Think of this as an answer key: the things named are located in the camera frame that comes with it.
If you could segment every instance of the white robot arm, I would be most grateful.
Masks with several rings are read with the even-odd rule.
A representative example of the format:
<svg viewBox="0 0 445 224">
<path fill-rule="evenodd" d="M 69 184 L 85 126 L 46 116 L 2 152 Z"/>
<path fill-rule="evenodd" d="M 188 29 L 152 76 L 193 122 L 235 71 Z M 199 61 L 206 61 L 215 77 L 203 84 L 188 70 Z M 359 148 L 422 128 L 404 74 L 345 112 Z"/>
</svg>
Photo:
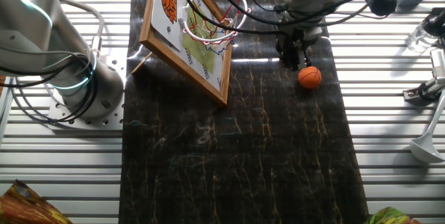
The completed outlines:
<svg viewBox="0 0 445 224">
<path fill-rule="evenodd" d="M 100 48 L 99 35 L 93 40 L 93 48 L 88 46 L 62 11 L 59 0 L 0 0 L 0 74 L 9 77 L 39 74 L 60 70 L 72 62 L 48 82 L 66 105 L 79 105 L 70 107 L 76 111 L 85 106 L 82 101 L 94 77 L 96 96 L 82 117 L 106 115 L 120 102 L 123 82 L 113 68 L 99 60 L 99 51 L 94 51 Z M 85 69 L 85 61 L 72 61 L 80 56 L 92 68 Z"/>
</svg>

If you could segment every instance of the cloth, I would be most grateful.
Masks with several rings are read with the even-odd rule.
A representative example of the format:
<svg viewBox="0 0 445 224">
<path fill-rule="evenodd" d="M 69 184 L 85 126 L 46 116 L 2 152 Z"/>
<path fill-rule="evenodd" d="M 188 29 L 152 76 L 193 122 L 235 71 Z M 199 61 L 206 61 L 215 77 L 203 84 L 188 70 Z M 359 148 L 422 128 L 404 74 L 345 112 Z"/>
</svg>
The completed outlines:
<svg viewBox="0 0 445 224">
<path fill-rule="evenodd" d="M 25 183 L 15 181 L 0 197 L 0 224 L 72 224 Z"/>
</svg>

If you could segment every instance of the orange ball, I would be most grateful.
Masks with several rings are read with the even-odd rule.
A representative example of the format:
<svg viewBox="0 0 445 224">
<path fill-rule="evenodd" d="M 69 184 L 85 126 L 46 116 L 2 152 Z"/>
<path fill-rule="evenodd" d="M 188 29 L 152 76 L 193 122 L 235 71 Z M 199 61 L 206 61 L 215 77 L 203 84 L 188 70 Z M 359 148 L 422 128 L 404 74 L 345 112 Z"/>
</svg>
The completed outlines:
<svg viewBox="0 0 445 224">
<path fill-rule="evenodd" d="M 314 89 L 321 83 L 321 72 L 316 67 L 303 68 L 298 75 L 298 82 L 303 88 Z"/>
</svg>

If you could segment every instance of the wooden frame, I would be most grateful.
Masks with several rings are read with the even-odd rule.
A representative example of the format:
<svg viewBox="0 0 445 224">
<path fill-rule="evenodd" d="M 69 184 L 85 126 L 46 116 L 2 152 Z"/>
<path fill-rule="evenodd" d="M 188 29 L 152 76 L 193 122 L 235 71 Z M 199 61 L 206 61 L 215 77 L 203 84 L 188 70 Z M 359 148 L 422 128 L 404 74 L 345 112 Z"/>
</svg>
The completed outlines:
<svg viewBox="0 0 445 224">
<path fill-rule="evenodd" d="M 210 12 L 218 18 L 223 18 L 224 13 L 218 7 L 214 0 L 202 0 Z M 170 67 L 173 67 L 178 73 L 184 75 L 191 81 L 195 82 L 204 92 L 215 100 L 219 105 L 226 107 L 227 98 L 229 97 L 229 79 L 230 64 L 232 61 L 232 46 L 229 45 L 224 55 L 221 73 L 220 91 L 214 88 L 206 79 L 201 77 L 192 67 L 187 65 L 173 51 L 164 45 L 156 36 L 155 29 L 152 27 L 152 11 L 154 0 L 147 0 L 145 7 L 144 22 L 140 31 L 139 42 L 156 54 L 160 59 L 165 61 Z"/>
</svg>

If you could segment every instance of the gray robot arm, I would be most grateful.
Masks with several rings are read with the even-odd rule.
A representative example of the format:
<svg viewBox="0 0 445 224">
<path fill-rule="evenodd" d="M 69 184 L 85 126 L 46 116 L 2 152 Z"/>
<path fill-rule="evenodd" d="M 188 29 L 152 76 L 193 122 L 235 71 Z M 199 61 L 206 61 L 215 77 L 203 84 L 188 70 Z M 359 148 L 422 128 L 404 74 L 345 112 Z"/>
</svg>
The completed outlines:
<svg viewBox="0 0 445 224">
<path fill-rule="evenodd" d="M 93 45 L 100 46 L 100 38 L 95 37 Z M 120 102 L 123 83 L 117 72 L 102 63 L 88 43 L 80 36 L 65 13 L 59 0 L 0 0 L 0 67 L 17 70 L 21 73 L 41 72 L 53 65 L 61 67 L 67 55 L 23 54 L 20 51 L 45 52 L 68 51 L 80 53 L 89 58 L 94 67 L 98 92 L 92 106 L 84 113 L 85 118 L 94 118 L 111 112 Z M 89 75 L 79 72 L 82 64 L 74 64 L 60 72 L 49 83 L 57 89 L 67 105 L 79 105 L 87 93 Z M 17 77 L 10 72 L 0 74 Z"/>
</svg>

